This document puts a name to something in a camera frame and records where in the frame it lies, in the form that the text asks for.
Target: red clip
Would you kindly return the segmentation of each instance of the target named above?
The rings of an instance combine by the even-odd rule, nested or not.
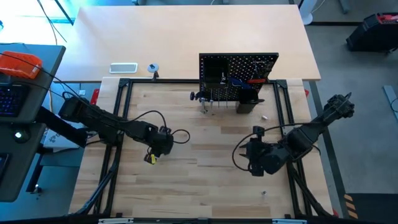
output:
[[[265,78],[258,78],[258,79],[248,80],[248,84],[265,83],[265,82],[266,82]]]

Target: orange object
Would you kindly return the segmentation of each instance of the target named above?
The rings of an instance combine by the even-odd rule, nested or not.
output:
[[[31,54],[5,51],[0,55],[0,72],[14,77],[34,79],[42,68],[42,64],[41,59]]]

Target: wooden workbench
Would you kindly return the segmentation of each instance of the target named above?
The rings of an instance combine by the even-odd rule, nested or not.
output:
[[[118,78],[103,79],[97,102],[102,109],[113,111],[118,83]],[[302,81],[288,80],[288,85],[295,122],[310,121]],[[213,113],[202,114],[199,102],[190,101],[188,97],[197,89],[197,84],[133,85],[129,119],[149,110],[159,110],[168,127],[188,130],[191,140],[182,145],[174,144],[172,152],[161,156],[152,166],[143,161],[147,147],[124,138],[112,213],[151,218],[282,218],[286,213],[293,214],[285,167],[274,175],[252,177],[235,168],[231,160],[233,148],[251,132],[252,126],[279,125],[272,87],[263,87],[259,97],[266,101],[257,105],[251,114],[236,114],[231,102],[228,109],[225,102],[221,102],[220,108],[215,103]],[[124,107],[124,97],[120,111]],[[155,113],[143,116],[142,120],[162,125],[160,116]],[[175,136],[176,141],[186,138],[184,133]],[[280,139],[280,131],[269,131],[264,139],[276,142]],[[101,143],[86,148],[70,212],[81,208],[98,185],[104,149]],[[236,160],[243,167],[247,164],[243,157],[236,156]],[[308,187],[331,212],[319,152],[313,150],[306,155],[303,165]],[[267,192],[265,196],[261,195],[263,191]],[[105,192],[103,207],[108,190]],[[300,191],[298,197],[304,211]]]
[[[270,79],[319,80],[296,5],[81,7],[57,72],[65,82],[100,82],[111,63],[137,62],[148,77],[198,78],[199,53],[278,52]]]

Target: black pegboard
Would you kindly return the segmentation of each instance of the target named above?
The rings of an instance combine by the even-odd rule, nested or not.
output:
[[[259,75],[258,71],[264,67],[268,67],[269,70],[272,69],[276,60],[278,59],[278,56],[278,53],[199,54],[199,85],[202,96],[204,96],[204,98],[207,100],[210,100],[211,92],[213,92],[213,101],[238,101],[238,90],[241,88],[240,86],[233,86],[230,83],[228,84],[227,88],[205,88],[203,84],[203,61],[205,58],[227,58],[229,73],[228,78],[237,78],[238,80],[246,83],[252,78],[262,78],[257,77]],[[262,87],[262,84],[252,84],[252,87],[259,91]]]

